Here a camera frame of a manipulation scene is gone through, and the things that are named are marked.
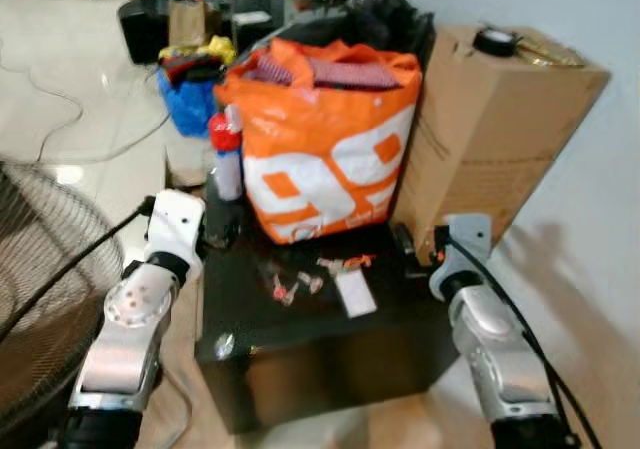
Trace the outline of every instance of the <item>orange plastic bag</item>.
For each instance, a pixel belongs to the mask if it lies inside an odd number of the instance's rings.
[[[268,50],[255,51],[215,88],[219,102],[237,105],[242,117],[245,186],[264,230],[292,243],[384,221],[420,92],[416,57],[274,39],[270,54],[294,75],[291,86],[243,79]],[[402,87],[313,88],[308,57],[378,62]]]

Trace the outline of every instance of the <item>white card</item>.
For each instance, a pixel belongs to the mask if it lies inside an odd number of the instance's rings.
[[[336,286],[350,318],[364,316],[378,309],[360,269],[338,274]]]

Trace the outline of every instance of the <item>spray can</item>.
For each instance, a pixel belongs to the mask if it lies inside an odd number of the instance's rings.
[[[231,123],[222,113],[209,120],[209,135],[214,149],[213,178],[223,201],[242,196],[242,127]]]

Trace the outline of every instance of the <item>white number print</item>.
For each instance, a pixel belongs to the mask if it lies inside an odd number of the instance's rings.
[[[320,214],[294,224],[271,226],[287,240],[298,240],[314,235],[301,233],[305,227],[322,226],[348,217],[356,204],[340,185],[324,161],[311,154],[287,153],[277,156],[245,157],[245,183],[251,199],[263,212],[286,214],[305,209],[311,204]],[[299,194],[280,197],[265,182],[265,175],[285,173]]]
[[[352,183],[369,186],[389,178],[400,165],[415,106],[410,105],[381,125],[336,143],[331,157]],[[318,156],[291,152],[270,157],[244,157],[245,184],[253,203],[265,214],[284,215],[311,205],[319,213],[290,224],[269,222],[279,238],[293,242],[322,234],[325,226],[345,221],[347,227],[364,224],[387,210],[396,181],[366,199],[359,207],[336,175]],[[272,188],[270,176],[286,175],[289,190]]]

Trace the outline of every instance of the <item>blue plastic bag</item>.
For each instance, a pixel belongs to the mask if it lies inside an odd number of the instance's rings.
[[[187,137],[207,139],[207,123],[218,112],[218,105],[213,97],[213,81],[184,81],[172,86],[160,70],[158,87],[178,132]]]

